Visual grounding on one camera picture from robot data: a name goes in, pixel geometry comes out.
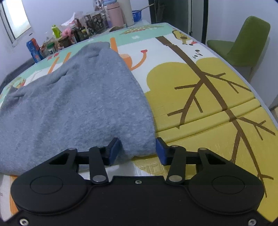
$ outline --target brown branch print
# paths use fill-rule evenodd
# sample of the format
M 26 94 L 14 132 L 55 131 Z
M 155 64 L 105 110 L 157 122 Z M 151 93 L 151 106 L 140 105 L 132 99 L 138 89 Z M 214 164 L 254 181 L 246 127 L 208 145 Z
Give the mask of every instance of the brown branch print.
M 199 102 L 198 102 L 198 100 L 197 100 L 196 97 L 194 97 L 194 101 L 195 101 L 195 103 L 196 103 L 196 105 L 197 105 L 197 107 L 198 107 L 200 113 L 203 113 L 203 110 L 202 110 L 202 108 L 201 108 L 201 105 L 199 104 Z
M 239 84 L 237 84 L 235 82 L 232 82 L 232 81 L 229 81 L 227 79 L 221 78 L 221 76 L 225 75 L 225 73 L 221 73 L 221 74 L 218 74 L 218 75 L 212 75 L 212 74 L 209 74 L 207 72 L 203 72 L 193 62 L 193 60 L 190 59 L 190 57 L 185 52 L 183 52 L 178 46 L 173 45 L 164 36 L 157 37 L 156 39 L 158 41 L 160 41 L 163 45 L 168 46 L 169 48 L 171 48 L 181 59 L 183 59 L 188 64 L 188 66 L 200 78 L 200 81 L 197 84 L 195 84 L 195 85 L 186 85 L 186 86 L 175 87 L 175 89 L 185 89 L 185 88 L 194 88 L 194 89 L 192 90 L 191 94 L 189 95 L 189 98 L 188 98 L 187 102 L 185 103 L 184 108 L 183 109 L 179 109 L 179 110 L 174 111 L 174 112 L 171 112 L 171 113 L 168 114 L 168 116 L 172 116 L 172 115 L 176 115 L 176 114 L 180 114 L 181 113 L 182 115 L 181 115 L 181 118 L 180 118 L 179 126 L 183 125 L 185 123 L 185 118 L 186 118 L 186 115 L 188 113 L 188 110 L 189 110 L 192 102 L 193 101 L 196 102 L 196 97 L 195 97 L 196 93 L 198 92 L 198 90 L 200 89 L 200 87 L 202 85 L 205 85 L 210 90 L 210 92 L 214 95 L 215 99 L 218 101 L 219 105 L 222 107 L 222 110 L 225 111 L 225 113 L 229 116 L 230 122 L 233 123 L 234 127 L 237 130 L 231 162 L 233 162 L 233 163 L 236 162 L 236 157 L 237 157 L 239 143 L 240 143 L 240 140 L 242 139 L 244 144 L 245 144 L 245 146 L 246 146 L 246 148 L 247 148 L 247 150 L 248 150 L 248 152 L 249 152 L 249 154 L 250 154 L 250 157 L 251 157 L 251 159 L 252 159 L 252 161 L 254 163 L 254 166 L 255 166 L 255 168 L 257 170 L 258 178 L 261 180 L 261 182 L 262 182 L 262 184 L 264 186 L 265 196 L 267 197 L 267 193 L 266 193 L 265 184 L 264 184 L 264 180 L 263 179 L 267 178 L 267 179 L 273 180 L 273 177 L 270 177 L 270 176 L 267 176 L 267 175 L 264 175 L 264 174 L 261 173 L 261 170 L 259 168 L 258 162 L 257 162 L 256 157 L 254 155 L 254 152 L 252 150 L 252 147 L 251 147 L 251 145 L 250 145 L 250 143 L 249 143 L 249 141 L 248 141 L 248 139 L 247 139 L 247 137 L 246 137 L 242 127 L 238 123 L 238 121 L 237 121 L 238 119 L 233 114 L 233 112 L 230 109 L 228 109 L 228 106 L 227 106 L 225 100 L 220 95 L 220 93 L 215 88 L 215 86 L 212 84 L 212 82 L 207 78 L 207 76 L 215 78 L 215 79 L 222 80 L 224 82 L 227 82 L 235 90 L 235 92 L 237 92 L 237 93 L 238 93 L 238 91 L 237 91 L 237 89 L 234 86 L 240 87 L 240 88 L 245 89 L 245 90 L 247 90 L 249 92 L 251 92 L 251 90 L 249 88 L 246 88 L 246 87 L 244 87 L 242 85 L 239 85 Z M 263 129 L 263 130 L 265 130 L 265 131 L 267 131 L 270 134 L 275 136 L 275 133 L 273 131 L 271 131 L 268 128 L 263 126 L 263 123 L 265 123 L 265 121 L 263 121 L 261 123 L 256 123 L 256 122 L 251 121 L 251 120 L 249 120 L 249 119 L 247 119 L 245 117 L 241 117 L 241 118 L 239 118 L 239 120 L 247 122 L 247 123 L 250 123 L 250 124 L 254 125 L 256 129 L 257 128 L 261 128 L 261 129 Z

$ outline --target gray fabric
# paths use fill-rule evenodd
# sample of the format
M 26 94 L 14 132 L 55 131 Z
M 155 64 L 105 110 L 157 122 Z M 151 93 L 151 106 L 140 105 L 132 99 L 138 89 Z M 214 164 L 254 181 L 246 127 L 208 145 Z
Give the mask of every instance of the gray fabric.
M 118 162 L 155 152 L 147 99 L 107 42 L 83 47 L 52 74 L 11 89 L 0 109 L 0 172 L 20 175 L 68 147 L 118 137 Z

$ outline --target table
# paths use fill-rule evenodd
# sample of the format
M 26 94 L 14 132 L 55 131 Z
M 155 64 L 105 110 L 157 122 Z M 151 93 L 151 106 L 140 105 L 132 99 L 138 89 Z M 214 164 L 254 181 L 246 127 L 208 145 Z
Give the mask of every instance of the table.
M 108 41 L 137 79 L 154 116 L 156 136 L 188 151 L 206 147 L 259 177 L 258 211 L 274 220 L 278 206 L 277 123 L 254 89 L 221 57 L 167 23 L 85 40 L 35 64 L 8 86 L 20 88 L 50 74 L 90 42 Z M 107 168 L 112 175 L 167 175 L 157 156 Z M 188 165 L 186 179 L 196 174 Z
M 136 28 L 136 27 L 141 27 L 141 26 L 145 26 L 145 25 L 149 25 L 150 23 L 144 19 L 139 20 L 138 22 L 135 22 L 134 25 L 129 26 L 129 28 Z

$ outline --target window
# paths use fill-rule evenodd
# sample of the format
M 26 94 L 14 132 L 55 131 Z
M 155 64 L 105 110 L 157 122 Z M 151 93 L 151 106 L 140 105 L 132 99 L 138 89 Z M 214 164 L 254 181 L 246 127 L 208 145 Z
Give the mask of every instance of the window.
M 31 27 L 21 0 L 3 0 L 0 16 L 12 43 Z

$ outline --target pink bottle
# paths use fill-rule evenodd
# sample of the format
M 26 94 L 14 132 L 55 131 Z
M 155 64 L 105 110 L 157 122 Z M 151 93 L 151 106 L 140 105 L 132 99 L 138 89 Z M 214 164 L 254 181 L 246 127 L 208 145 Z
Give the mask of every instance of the pink bottle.
M 107 5 L 107 11 L 112 23 L 112 26 L 123 26 L 123 16 L 118 2 Z

